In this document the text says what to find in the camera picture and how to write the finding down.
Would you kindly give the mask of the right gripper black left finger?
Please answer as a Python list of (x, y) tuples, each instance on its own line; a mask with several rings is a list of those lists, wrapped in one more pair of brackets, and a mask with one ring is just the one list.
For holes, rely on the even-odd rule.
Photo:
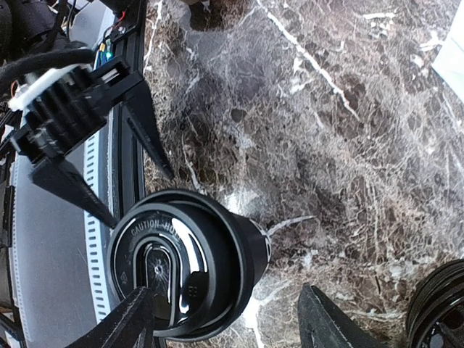
[(95, 328), (70, 347), (155, 347), (152, 290), (134, 289)]

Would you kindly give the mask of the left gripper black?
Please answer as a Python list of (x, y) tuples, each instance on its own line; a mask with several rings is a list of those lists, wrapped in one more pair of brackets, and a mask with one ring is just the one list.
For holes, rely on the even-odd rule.
[(31, 181), (110, 228), (118, 220), (64, 157), (102, 129), (111, 109), (123, 101), (138, 142), (165, 177), (174, 179), (149, 86), (119, 57), (96, 70), (85, 65), (51, 69), (9, 101), (11, 110), (25, 113), (25, 123), (9, 137), (9, 146), (32, 163), (39, 162)]

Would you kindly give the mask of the black plastic cup lid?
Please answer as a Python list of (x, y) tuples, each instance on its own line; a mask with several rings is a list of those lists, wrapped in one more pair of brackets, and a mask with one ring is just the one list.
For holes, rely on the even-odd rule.
[(254, 288), (247, 238), (222, 204), (167, 189), (132, 206), (109, 242), (105, 270), (112, 294), (152, 290), (153, 334), (193, 342), (223, 332)]

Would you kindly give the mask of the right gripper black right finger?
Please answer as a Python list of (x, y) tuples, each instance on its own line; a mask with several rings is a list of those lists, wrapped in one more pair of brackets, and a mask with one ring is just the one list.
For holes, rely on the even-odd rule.
[(384, 347), (357, 326), (318, 287), (306, 283), (297, 303), (302, 347)]

